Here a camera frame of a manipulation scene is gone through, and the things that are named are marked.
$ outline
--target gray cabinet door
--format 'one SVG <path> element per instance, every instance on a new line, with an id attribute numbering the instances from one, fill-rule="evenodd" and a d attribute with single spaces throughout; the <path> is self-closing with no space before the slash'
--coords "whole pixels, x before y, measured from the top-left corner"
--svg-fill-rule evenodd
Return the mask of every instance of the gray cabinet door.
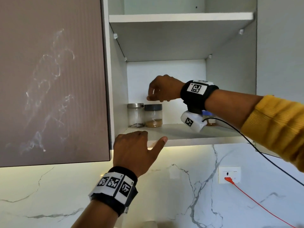
<path id="1" fill-rule="evenodd" d="M 0 0 L 0 167 L 108 161 L 100 0 Z"/>
<path id="2" fill-rule="evenodd" d="M 257 94 L 304 103 L 304 0 L 257 3 Z"/>

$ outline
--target hand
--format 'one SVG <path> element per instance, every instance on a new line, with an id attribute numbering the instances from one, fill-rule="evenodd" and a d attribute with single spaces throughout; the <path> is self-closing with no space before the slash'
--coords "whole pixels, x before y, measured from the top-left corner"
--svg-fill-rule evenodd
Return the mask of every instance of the hand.
<path id="1" fill-rule="evenodd" d="M 148 101 L 170 101 L 180 98 L 185 83 L 169 75 L 157 76 L 149 86 Z"/>
<path id="2" fill-rule="evenodd" d="M 138 178 L 148 171 L 167 141 L 167 137 L 162 137 L 152 150 L 148 150 L 148 132 L 119 134 L 114 142 L 113 166 L 127 168 Z"/>

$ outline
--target qr code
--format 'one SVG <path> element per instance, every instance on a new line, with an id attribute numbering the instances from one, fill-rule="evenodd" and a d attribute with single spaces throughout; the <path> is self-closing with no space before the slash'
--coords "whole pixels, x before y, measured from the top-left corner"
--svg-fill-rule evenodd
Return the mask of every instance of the qr code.
<path id="1" fill-rule="evenodd" d="M 200 91 L 201 87 L 202 87 L 201 85 L 194 84 L 191 91 L 198 93 Z"/>
<path id="2" fill-rule="evenodd" d="M 97 184 L 97 186 L 103 186 L 105 185 L 105 183 L 107 182 L 107 180 L 109 179 L 109 177 L 103 177 L 100 182 Z"/>
<path id="3" fill-rule="evenodd" d="M 121 185 L 119 192 L 122 193 L 122 195 L 127 197 L 130 192 L 130 189 L 131 189 L 131 186 L 124 181 L 123 184 Z"/>
<path id="4" fill-rule="evenodd" d="M 193 124 L 193 121 L 190 119 L 190 118 L 187 118 L 185 123 L 188 125 L 188 126 L 192 126 Z"/>
<path id="5" fill-rule="evenodd" d="M 111 177 L 107 186 L 115 189 L 116 186 L 118 185 L 119 181 L 120 181 L 119 178 Z"/>

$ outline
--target red cable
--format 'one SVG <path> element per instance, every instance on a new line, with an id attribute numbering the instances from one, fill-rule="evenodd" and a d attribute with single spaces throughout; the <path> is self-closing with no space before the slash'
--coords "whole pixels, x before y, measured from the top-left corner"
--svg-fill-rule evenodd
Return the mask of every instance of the red cable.
<path id="1" fill-rule="evenodd" d="M 248 194 L 246 194 L 244 191 L 242 191 L 232 180 L 232 178 L 230 177 L 225 177 L 225 180 L 230 182 L 231 184 L 233 184 L 236 188 L 238 188 L 243 194 L 245 194 L 247 197 L 249 197 L 252 201 L 254 201 L 256 204 L 258 204 L 260 207 L 262 207 L 265 211 L 267 211 L 268 213 L 270 213 L 271 215 L 273 215 L 274 217 L 280 219 L 282 222 L 285 222 L 283 219 L 279 218 L 278 216 L 274 215 L 273 213 L 271 213 L 270 211 L 268 211 L 265 207 L 263 207 L 261 204 L 259 204 L 256 200 L 254 200 L 252 197 L 250 197 Z"/>

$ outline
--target blue lid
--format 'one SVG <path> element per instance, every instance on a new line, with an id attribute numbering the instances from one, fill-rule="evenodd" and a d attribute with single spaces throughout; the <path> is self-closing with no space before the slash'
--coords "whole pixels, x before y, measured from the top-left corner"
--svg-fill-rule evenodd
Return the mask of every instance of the blue lid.
<path id="1" fill-rule="evenodd" d="M 203 115 L 205 116 L 213 116 L 213 114 L 207 110 L 203 110 Z"/>

